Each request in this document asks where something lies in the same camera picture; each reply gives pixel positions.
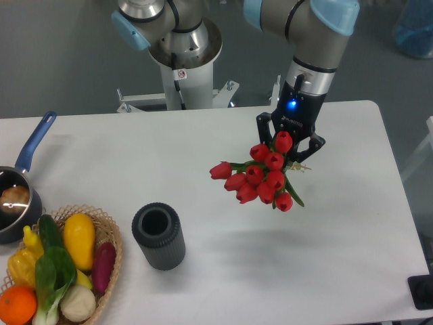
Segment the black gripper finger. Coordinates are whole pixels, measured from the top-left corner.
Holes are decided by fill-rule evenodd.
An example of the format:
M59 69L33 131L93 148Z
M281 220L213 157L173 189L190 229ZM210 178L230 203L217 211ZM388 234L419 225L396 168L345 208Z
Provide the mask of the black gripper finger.
M261 144L271 145L277 135L276 114L263 112L256 117L258 135Z
M317 135L316 133L312 134L309 139L309 146L306 150L301 152L298 151L299 142L294 142L293 147L286 154L286 164L290 163L302 163L314 153L322 149L325 145L326 141L323 137Z

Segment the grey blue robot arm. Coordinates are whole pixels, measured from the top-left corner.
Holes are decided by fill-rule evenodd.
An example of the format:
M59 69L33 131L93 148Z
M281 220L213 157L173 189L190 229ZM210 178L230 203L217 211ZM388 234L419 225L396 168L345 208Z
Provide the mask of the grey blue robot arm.
M281 131L293 147L287 163L301 163L325 140L315 122L359 13L357 1L245 1L243 13L255 28L295 47L276 108L258 115L260 142ZM119 1L111 21L124 41L146 50L159 64L169 110L211 108L213 63L222 49L221 33L205 18L201 1Z

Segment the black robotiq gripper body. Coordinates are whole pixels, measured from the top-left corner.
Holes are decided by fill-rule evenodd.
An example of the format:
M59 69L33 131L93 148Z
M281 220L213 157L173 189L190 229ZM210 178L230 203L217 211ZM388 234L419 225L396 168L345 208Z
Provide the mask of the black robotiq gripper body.
M312 136L325 97L325 94L296 92L295 88L285 82L277 108L271 114L275 132L287 131L294 142Z

